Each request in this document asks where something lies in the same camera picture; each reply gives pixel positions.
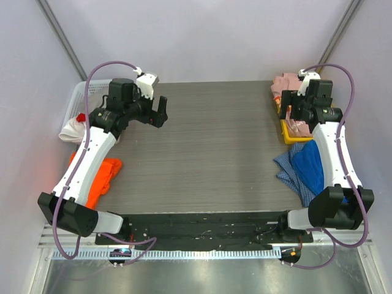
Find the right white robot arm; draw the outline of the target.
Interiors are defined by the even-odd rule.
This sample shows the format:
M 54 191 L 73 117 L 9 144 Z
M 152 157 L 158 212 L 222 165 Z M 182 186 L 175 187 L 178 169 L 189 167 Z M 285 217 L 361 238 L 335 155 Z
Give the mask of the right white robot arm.
M 292 210 L 276 227 L 279 239 L 292 241 L 299 230 L 333 228 L 356 230 L 374 202 L 374 193 L 365 189 L 351 163 L 345 142 L 343 112 L 332 106 L 330 80 L 311 79 L 305 91 L 283 90 L 279 116 L 304 121 L 318 147 L 324 188 L 307 208 Z

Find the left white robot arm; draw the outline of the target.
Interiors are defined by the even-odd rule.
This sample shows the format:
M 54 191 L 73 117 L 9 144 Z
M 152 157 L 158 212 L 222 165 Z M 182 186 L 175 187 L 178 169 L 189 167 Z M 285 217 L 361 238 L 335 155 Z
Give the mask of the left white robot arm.
M 115 78 L 109 82 L 104 105 L 90 113 L 89 134 L 83 137 L 65 175 L 51 193 L 43 192 L 38 197 L 38 206 L 53 227 L 81 237 L 109 233 L 116 244 L 129 240 L 130 228 L 123 225 L 123 217 L 96 211 L 86 204 L 105 156 L 129 122 L 160 128 L 168 119 L 166 97 L 160 97 L 158 109 L 153 110 L 154 87 L 158 82 L 158 76 L 152 73 L 144 73 L 136 80 Z

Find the pink printed t shirt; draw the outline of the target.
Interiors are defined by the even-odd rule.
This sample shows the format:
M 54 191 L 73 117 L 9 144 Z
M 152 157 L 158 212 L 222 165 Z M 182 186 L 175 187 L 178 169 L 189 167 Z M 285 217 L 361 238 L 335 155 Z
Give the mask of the pink printed t shirt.
M 273 84 L 271 85 L 271 92 L 278 110 L 281 108 L 281 93 L 283 90 L 299 90 L 301 81 L 298 79 L 296 73 L 283 73 L 282 75 L 275 76 Z M 291 143 L 295 143 L 300 138 L 312 138 L 309 131 L 309 126 L 304 121 L 295 121 L 290 119 L 290 110 L 287 111 L 287 116 L 284 120 L 287 136 L 290 138 Z

